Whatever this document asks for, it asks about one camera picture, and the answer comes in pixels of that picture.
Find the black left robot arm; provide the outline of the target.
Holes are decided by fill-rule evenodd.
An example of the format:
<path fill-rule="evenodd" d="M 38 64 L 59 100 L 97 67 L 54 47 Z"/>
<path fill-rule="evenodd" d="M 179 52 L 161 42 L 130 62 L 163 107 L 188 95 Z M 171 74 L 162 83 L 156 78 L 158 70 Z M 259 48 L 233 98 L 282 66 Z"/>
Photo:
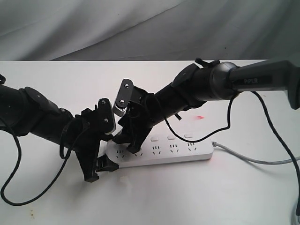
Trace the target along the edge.
<path fill-rule="evenodd" d="M 107 155 L 98 156 L 101 141 L 113 138 L 115 119 L 110 100 L 99 99 L 93 110 L 87 108 L 73 116 L 59 108 L 37 90 L 25 87 L 13 89 L 5 86 L 5 77 L 0 77 L 0 124 L 3 131 L 9 125 L 16 136 L 29 133 L 73 150 L 82 169 L 84 180 L 98 180 L 98 172 L 113 172 L 119 166 Z"/>

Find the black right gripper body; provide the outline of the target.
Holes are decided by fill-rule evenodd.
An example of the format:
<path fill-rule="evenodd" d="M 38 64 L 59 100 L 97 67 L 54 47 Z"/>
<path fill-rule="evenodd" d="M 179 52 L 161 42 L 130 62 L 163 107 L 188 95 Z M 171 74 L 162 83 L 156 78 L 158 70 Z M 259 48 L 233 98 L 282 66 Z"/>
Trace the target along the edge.
<path fill-rule="evenodd" d="M 151 128 L 147 124 L 151 122 L 150 109 L 147 104 L 153 93 L 149 93 L 141 88 L 134 87 L 131 99 L 126 108 L 125 114 L 121 117 L 118 124 L 121 131 L 127 132 L 131 137 L 147 137 Z"/>

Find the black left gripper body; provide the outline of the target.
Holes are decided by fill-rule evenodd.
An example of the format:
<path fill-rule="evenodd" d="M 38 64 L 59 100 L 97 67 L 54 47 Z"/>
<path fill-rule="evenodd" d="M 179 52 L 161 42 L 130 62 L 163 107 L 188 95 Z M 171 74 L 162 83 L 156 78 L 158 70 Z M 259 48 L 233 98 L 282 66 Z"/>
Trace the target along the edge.
<path fill-rule="evenodd" d="M 86 108 L 75 116 L 72 129 L 75 133 L 74 150 L 86 182 L 99 179 L 96 173 L 96 160 L 100 147 L 99 109 Z"/>

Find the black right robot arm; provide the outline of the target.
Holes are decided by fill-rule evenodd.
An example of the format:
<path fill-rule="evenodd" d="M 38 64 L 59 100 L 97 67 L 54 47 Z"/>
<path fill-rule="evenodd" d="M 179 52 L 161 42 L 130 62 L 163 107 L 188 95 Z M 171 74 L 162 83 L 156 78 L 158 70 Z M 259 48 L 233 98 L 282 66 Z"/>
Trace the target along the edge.
<path fill-rule="evenodd" d="M 155 125 L 181 111 L 199 108 L 208 101 L 230 100 L 239 92 L 274 90 L 285 91 L 291 108 L 299 108 L 299 56 L 242 67 L 198 58 L 157 93 L 149 93 L 124 79 L 113 107 L 122 129 L 113 141 L 127 144 L 129 152 L 137 153 Z"/>

